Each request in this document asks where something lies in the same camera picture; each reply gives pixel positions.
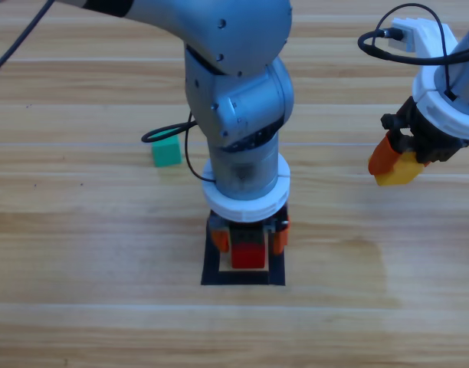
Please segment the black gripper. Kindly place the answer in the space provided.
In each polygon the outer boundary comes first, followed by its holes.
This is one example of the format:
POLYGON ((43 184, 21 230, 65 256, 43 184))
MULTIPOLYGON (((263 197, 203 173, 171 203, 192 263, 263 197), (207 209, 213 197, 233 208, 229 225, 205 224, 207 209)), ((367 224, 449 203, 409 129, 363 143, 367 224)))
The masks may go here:
POLYGON ((418 163, 446 162, 458 150, 469 146, 469 140, 448 135, 433 126, 412 97, 397 113, 383 114, 381 123, 388 132, 369 157, 368 171, 373 176, 390 173, 405 152, 413 152, 418 163))
POLYGON ((229 245, 264 244, 265 235, 269 234, 269 250, 273 255, 282 255, 288 243, 289 229, 290 218, 286 206, 258 222, 230 221, 213 210, 208 216, 209 237, 219 252, 229 252, 229 245))

